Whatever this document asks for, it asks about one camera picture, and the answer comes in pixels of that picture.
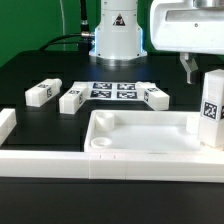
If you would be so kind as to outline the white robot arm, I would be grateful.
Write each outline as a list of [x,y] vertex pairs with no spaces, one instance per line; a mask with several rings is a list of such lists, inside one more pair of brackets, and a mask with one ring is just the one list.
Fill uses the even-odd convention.
[[[147,56],[137,6],[138,0],[101,0],[92,61],[125,66]],[[149,34],[155,49],[180,54],[187,82],[194,84],[199,77],[196,53],[224,55],[224,0],[153,0]]]

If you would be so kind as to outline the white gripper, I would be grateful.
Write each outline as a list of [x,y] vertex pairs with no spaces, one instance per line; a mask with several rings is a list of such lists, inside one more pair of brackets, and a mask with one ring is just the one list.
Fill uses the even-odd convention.
[[181,52],[187,83],[196,84],[192,53],[224,55],[224,0],[154,0],[150,38],[157,50]]

